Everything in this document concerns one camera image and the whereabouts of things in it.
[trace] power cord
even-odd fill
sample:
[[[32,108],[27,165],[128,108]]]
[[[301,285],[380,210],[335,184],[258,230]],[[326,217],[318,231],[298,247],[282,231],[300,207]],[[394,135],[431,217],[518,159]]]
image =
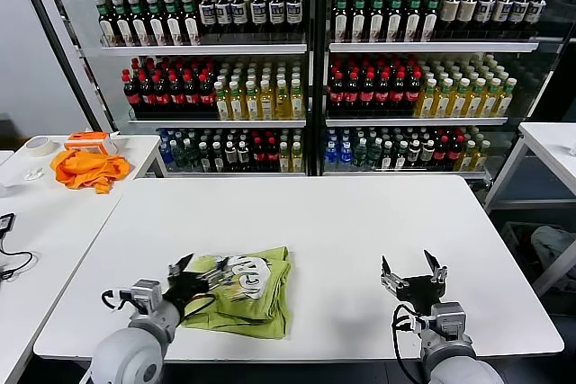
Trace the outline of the power cord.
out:
[[[0,217],[0,254],[6,255],[6,256],[24,255],[24,256],[28,256],[28,259],[26,260],[26,262],[24,264],[14,268],[14,269],[8,269],[8,270],[4,270],[4,271],[0,272],[0,281],[7,281],[8,279],[12,278],[16,272],[18,272],[19,270],[26,267],[30,263],[30,261],[32,261],[32,258],[34,257],[34,255],[32,255],[32,252],[28,252],[28,251],[6,252],[4,250],[4,237],[5,237],[5,234],[12,229],[14,217],[15,217],[15,215],[13,213],[8,213],[7,215],[3,215],[2,217]]]

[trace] table leg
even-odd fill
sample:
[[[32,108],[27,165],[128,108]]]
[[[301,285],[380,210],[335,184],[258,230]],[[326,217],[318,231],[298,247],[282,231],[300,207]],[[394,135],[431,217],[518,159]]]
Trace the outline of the table leg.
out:
[[[542,297],[550,287],[558,282],[574,265],[576,265],[576,242],[562,252],[544,273],[532,284],[536,295]]]
[[[502,166],[502,169],[498,173],[496,177],[496,182],[490,188],[488,195],[486,195],[486,199],[484,200],[484,210],[486,213],[490,214],[493,204],[501,190],[503,190],[506,185],[509,183],[512,175],[518,169],[518,166],[522,162],[522,159],[526,155],[528,151],[528,146],[524,140],[524,137],[520,137],[517,141],[516,145],[512,149],[510,156]]]

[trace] display refrigerator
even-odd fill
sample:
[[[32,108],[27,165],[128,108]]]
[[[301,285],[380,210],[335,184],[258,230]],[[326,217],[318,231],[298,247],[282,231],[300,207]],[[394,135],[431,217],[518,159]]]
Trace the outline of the display refrigerator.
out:
[[[576,18],[576,0],[37,2],[93,127],[159,134],[170,175],[458,174],[482,189]]]

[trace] yellow drink bottle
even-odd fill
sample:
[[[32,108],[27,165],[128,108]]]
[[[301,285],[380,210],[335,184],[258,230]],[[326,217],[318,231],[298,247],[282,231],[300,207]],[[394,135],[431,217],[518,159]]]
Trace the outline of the yellow drink bottle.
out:
[[[490,81],[490,86],[488,87],[488,92],[485,92],[482,95],[480,105],[476,111],[476,117],[490,117],[494,103],[496,103],[496,98],[499,95],[499,87],[500,79],[492,78]]]
[[[461,117],[462,107],[466,102],[466,95],[470,92],[470,80],[462,78],[455,92],[450,94],[450,101],[446,108],[447,117]]]
[[[420,91],[416,109],[414,110],[414,117],[420,119],[428,119],[430,117],[430,109],[434,101],[434,91],[436,90],[436,80],[429,78],[426,80],[426,86]]]
[[[452,78],[446,78],[440,85],[440,90],[436,92],[434,101],[432,102],[432,109],[430,110],[431,117],[442,119],[446,116],[446,107],[450,99],[452,83]]]
[[[472,92],[466,95],[466,101],[464,102],[464,107],[462,107],[464,117],[474,117],[476,115],[485,85],[486,80],[483,78],[477,78],[474,82]]]
[[[509,78],[504,85],[504,91],[499,96],[498,101],[494,104],[491,117],[504,117],[510,103],[512,102],[512,92],[516,85],[516,78]]]

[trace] cable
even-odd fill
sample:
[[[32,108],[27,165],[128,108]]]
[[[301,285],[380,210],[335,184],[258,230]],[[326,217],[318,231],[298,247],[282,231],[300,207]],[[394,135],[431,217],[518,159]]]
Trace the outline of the cable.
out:
[[[398,349],[398,334],[396,332],[398,330],[402,330],[402,331],[409,331],[410,330],[409,327],[404,327],[405,325],[399,326],[400,322],[405,321],[408,318],[408,316],[403,316],[400,318],[398,317],[398,313],[403,308],[406,309],[411,315],[416,317],[416,319],[418,321],[422,321],[416,312],[414,312],[413,310],[410,310],[409,308],[407,308],[403,304],[398,305],[398,307],[394,310],[394,316],[393,316],[393,320],[392,320],[392,341],[394,342],[394,354],[396,354],[396,362],[398,362],[398,365],[400,366],[400,369],[402,369],[402,372],[404,372],[404,375],[406,375],[406,378],[408,378],[412,384],[420,384],[414,377],[412,377],[410,372],[408,372],[408,369],[406,369],[404,362],[400,358],[400,350]]]

